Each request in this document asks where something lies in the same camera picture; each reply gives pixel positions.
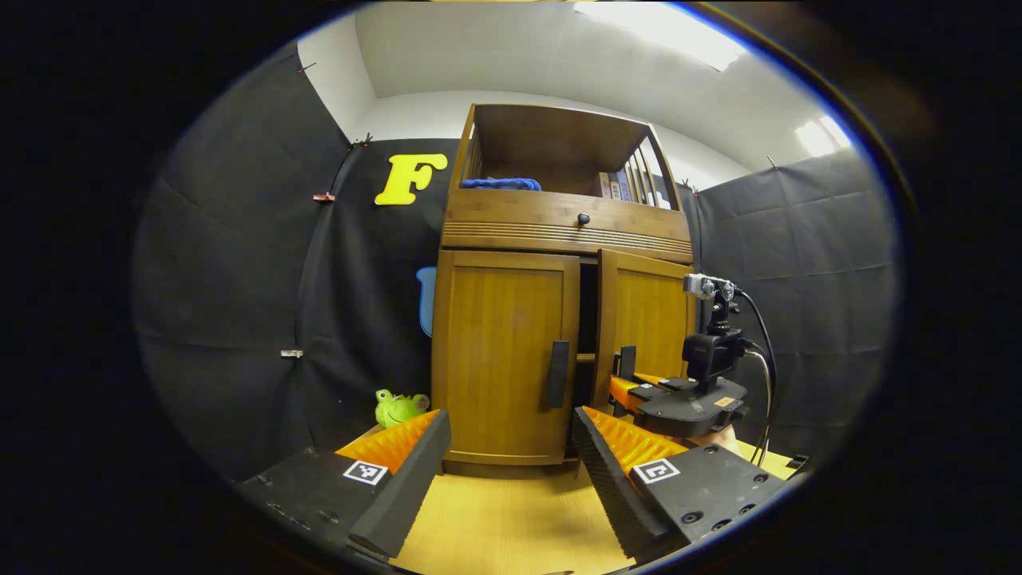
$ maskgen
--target blue object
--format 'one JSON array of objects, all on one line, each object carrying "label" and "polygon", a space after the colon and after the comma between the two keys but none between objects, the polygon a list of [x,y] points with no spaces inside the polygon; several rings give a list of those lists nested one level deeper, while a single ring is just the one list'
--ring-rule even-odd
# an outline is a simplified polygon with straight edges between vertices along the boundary
[{"label": "blue object", "polygon": [[429,266],[415,272],[415,278],[422,283],[419,297],[419,326],[430,338],[433,337],[433,287],[436,284],[436,266]]},{"label": "blue object", "polygon": [[502,178],[484,180],[465,180],[461,187],[475,189],[532,189],[543,191],[540,182],[530,178]]}]

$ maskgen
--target cabinet door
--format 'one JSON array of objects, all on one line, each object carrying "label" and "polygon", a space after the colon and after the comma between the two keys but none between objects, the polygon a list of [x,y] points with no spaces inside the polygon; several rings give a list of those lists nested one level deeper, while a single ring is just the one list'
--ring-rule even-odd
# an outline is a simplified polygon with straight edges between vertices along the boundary
[{"label": "cabinet door", "polygon": [[600,318],[594,408],[607,404],[614,353],[636,346],[636,372],[682,376],[685,337],[695,331],[696,298],[684,289],[692,268],[600,249]]},{"label": "cabinet door", "polygon": [[[448,460],[563,461],[577,352],[578,265],[571,255],[440,250],[432,400],[450,413]],[[559,380],[560,405],[551,408],[558,403],[549,383],[558,340],[568,342],[566,377]]]}]

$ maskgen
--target black cable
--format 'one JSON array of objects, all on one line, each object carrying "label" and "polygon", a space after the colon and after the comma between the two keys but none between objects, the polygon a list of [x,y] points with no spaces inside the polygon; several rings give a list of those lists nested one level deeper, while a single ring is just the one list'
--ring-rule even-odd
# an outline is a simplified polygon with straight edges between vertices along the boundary
[{"label": "black cable", "polygon": [[[770,364],[768,368],[771,370],[771,395],[774,396],[774,403],[777,403],[777,358],[774,355],[774,345],[770,341],[770,333],[766,332],[766,325],[763,324],[762,315],[759,314],[759,308],[756,307],[756,303],[752,301],[752,298],[746,294],[739,287],[735,287],[735,295],[745,298],[752,307],[752,313],[756,315],[756,321],[759,323],[759,330],[763,333],[763,340],[766,341],[766,352],[770,357]],[[762,462],[762,458],[766,454],[766,440],[770,437],[770,425],[771,425],[771,414],[766,414],[766,422],[763,425],[762,431],[759,433],[759,439],[756,440],[755,451],[752,452],[752,458],[755,459],[756,454],[762,449],[762,456],[760,456],[759,461]]]}]

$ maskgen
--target wooden drawer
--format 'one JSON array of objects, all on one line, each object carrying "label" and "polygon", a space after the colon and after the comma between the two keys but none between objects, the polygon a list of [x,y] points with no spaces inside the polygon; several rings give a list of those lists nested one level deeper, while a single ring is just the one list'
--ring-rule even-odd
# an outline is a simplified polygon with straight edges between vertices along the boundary
[{"label": "wooden drawer", "polygon": [[688,263],[690,237],[683,211],[550,191],[453,189],[440,245],[592,254],[610,247]]}]

